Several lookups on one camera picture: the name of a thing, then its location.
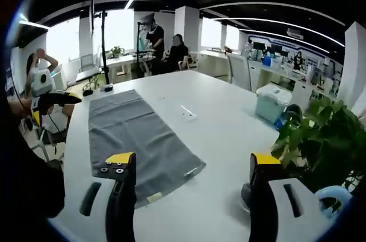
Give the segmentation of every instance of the black hair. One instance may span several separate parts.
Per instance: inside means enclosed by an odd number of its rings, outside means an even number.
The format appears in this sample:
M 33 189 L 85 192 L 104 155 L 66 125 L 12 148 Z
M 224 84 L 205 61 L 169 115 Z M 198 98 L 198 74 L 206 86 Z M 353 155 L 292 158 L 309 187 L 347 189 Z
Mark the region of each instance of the black hair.
M 178 34 L 176 34 L 176 35 L 174 35 L 174 36 L 173 36 L 173 38 L 174 38 L 175 36 L 177 36 L 177 37 L 179 38 L 179 40 L 181 41 L 181 45 L 185 46 L 185 45 L 184 45 L 184 41 L 183 41 L 183 36 L 182 36 L 181 34 L 179 34 L 179 33 L 178 33 Z
M 33 63 L 33 55 L 34 53 L 31 53 L 28 56 L 28 60 L 27 60 L 27 67 L 26 67 L 26 76 L 28 77 L 29 71 L 30 71 L 30 67 L 32 66 Z

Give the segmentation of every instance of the woman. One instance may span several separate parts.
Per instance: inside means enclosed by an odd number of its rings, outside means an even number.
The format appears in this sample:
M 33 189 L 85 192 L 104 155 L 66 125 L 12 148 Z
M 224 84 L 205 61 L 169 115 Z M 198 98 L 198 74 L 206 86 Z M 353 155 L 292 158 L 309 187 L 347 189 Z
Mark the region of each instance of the woman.
M 303 65 L 303 55 L 301 54 L 301 51 L 299 51 L 293 59 L 293 69 L 300 70 L 302 65 Z
M 160 74 L 179 70 L 178 62 L 183 62 L 182 68 L 188 64 L 188 48 L 184 45 L 181 34 L 174 35 L 169 55 L 164 55 L 162 59 Z
M 54 58 L 52 58 L 51 56 L 45 54 L 45 51 L 43 49 L 37 49 L 36 53 L 31 53 L 28 56 L 28 61 L 27 61 L 27 66 L 26 66 L 26 84 L 25 84 L 25 93 L 27 97 L 30 97 L 30 89 L 31 89 L 31 83 L 32 83 L 32 75 L 34 73 L 34 71 L 36 71 L 36 68 L 38 68 L 38 64 L 39 64 L 39 59 L 43 58 L 46 61 L 48 61 L 51 65 L 48 67 L 48 70 L 51 72 L 53 72 L 55 70 L 55 68 L 58 66 L 58 61 Z M 57 108 L 55 108 L 54 105 L 52 105 L 48 111 L 47 114 L 50 114 L 53 112 L 53 110 L 55 109 L 54 113 L 58 112 L 59 110 L 62 112 L 62 114 L 64 114 L 67 119 L 65 118 L 65 126 L 68 127 L 69 123 L 70 123 L 70 119 L 71 119 L 71 115 L 73 114 L 73 110 L 74 110 L 74 105 L 64 105 L 62 108 L 59 108 L 59 106 L 56 106 Z M 58 126 L 54 126 L 55 124 L 52 122 L 50 125 L 47 125 L 47 123 L 44 123 L 45 126 L 44 128 L 46 128 L 49 132 L 51 133 L 57 133 L 59 132 L 62 127 L 58 127 Z

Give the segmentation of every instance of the potted plant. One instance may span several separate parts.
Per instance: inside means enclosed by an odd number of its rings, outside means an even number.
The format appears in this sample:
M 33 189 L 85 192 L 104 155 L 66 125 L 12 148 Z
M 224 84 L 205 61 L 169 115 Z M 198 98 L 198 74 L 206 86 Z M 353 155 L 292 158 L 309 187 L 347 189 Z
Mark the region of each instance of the potted plant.
M 291 177 L 312 192 L 349 185 L 366 171 L 366 132 L 342 101 L 313 101 L 306 118 L 290 118 L 272 148 Z
M 110 50 L 112 58 L 118 58 L 121 55 L 122 49 L 120 46 L 115 46 Z

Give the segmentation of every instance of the window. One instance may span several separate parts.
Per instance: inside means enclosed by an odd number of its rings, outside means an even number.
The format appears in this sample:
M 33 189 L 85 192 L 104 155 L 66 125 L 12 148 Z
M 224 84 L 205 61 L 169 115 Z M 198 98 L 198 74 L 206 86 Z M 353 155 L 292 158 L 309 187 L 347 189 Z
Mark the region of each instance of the window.
M 47 32 L 47 53 L 60 64 L 79 58 L 79 20 L 79 17 L 67 20 Z
M 102 43 L 102 19 L 94 19 L 94 34 L 97 43 Z M 114 46 L 134 49 L 134 11 L 132 9 L 107 11 L 104 26 L 105 50 L 111 50 Z
M 208 18 L 203 18 L 201 46 L 221 46 L 221 23 Z
M 233 26 L 226 27 L 225 46 L 235 50 L 239 48 L 239 29 Z

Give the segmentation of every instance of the storage box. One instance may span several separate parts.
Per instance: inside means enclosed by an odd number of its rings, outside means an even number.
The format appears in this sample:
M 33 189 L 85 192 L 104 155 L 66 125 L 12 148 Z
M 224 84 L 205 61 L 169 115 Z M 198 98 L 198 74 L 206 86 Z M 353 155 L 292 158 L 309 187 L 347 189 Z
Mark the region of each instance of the storage box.
M 268 84 L 257 90 L 256 115 L 274 124 L 281 113 L 290 104 L 292 93 L 274 84 Z

